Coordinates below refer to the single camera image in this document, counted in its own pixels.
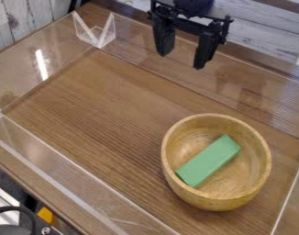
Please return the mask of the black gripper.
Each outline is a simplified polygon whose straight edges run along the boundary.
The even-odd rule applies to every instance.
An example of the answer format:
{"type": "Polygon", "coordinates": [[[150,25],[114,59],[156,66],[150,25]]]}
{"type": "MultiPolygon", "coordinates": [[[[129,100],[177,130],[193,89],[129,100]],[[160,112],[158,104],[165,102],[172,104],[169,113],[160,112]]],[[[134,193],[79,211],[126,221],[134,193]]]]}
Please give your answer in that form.
{"type": "Polygon", "coordinates": [[[214,0],[150,0],[148,18],[161,57],[173,49],[174,30],[200,35],[193,68],[201,69],[213,58],[217,38],[220,44],[226,42],[232,16],[214,6],[214,0]]]}

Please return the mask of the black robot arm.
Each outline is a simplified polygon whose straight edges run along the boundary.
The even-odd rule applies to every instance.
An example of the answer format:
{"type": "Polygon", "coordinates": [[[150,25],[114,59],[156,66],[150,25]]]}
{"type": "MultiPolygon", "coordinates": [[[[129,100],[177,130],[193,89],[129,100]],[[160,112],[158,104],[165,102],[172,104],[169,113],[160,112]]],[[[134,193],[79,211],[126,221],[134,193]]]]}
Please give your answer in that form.
{"type": "Polygon", "coordinates": [[[174,46],[174,30],[198,37],[192,67],[208,63],[218,45],[226,42],[232,17],[217,13],[214,0],[150,0],[148,19],[152,21],[157,54],[166,56],[174,46]]]}

